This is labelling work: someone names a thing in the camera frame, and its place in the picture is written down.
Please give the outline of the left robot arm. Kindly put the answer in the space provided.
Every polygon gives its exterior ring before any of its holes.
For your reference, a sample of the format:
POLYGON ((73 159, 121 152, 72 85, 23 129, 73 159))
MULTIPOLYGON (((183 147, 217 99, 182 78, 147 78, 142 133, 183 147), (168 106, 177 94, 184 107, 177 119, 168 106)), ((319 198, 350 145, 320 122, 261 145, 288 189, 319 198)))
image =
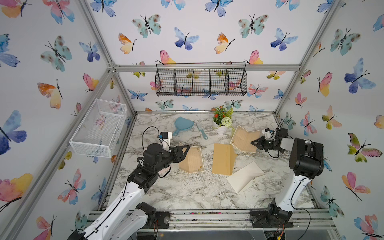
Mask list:
POLYGON ((127 240, 144 226, 156 224, 156 209, 141 199, 159 178, 159 172, 172 163, 182 162, 190 146, 165 150, 150 144, 138 166, 129 175, 126 185, 107 209, 83 232, 74 231, 70 240, 127 240))

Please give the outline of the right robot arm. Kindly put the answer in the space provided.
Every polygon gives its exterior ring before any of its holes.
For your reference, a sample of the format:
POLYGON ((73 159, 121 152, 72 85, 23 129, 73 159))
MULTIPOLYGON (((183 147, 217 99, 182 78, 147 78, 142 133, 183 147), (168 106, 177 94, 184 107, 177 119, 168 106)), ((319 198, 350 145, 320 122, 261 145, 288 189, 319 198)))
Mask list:
POLYGON ((267 139, 266 130, 258 139, 250 144, 258 150, 278 153, 290 151, 289 168, 292 170, 285 186, 265 211, 251 211, 250 219, 253 228, 292 228, 290 218, 293 215, 295 203, 306 185, 324 170, 324 145, 299 138, 290 138, 288 130, 278 128, 272 139, 267 139))

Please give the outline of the kraft brown envelope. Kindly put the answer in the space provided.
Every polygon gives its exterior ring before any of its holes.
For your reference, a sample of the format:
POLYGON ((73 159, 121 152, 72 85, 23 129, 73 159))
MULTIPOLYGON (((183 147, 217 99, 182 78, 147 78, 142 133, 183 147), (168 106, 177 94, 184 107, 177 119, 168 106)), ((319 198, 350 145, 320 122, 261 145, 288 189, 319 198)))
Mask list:
POLYGON ((233 174, 237 154, 232 145, 214 144, 212 173, 230 176, 233 174))

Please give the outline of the cream white envelope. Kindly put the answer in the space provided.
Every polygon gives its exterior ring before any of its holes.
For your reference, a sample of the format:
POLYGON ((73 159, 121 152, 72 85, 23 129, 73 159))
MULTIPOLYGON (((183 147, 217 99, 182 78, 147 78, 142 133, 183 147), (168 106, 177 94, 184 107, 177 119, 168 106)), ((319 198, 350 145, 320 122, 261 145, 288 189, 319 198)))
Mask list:
POLYGON ((247 190, 252 184, 258 182, 264 175, 265 173, 263 170, 255 162, 251 162, 227 177, 227 181, 239 195, 247 190))

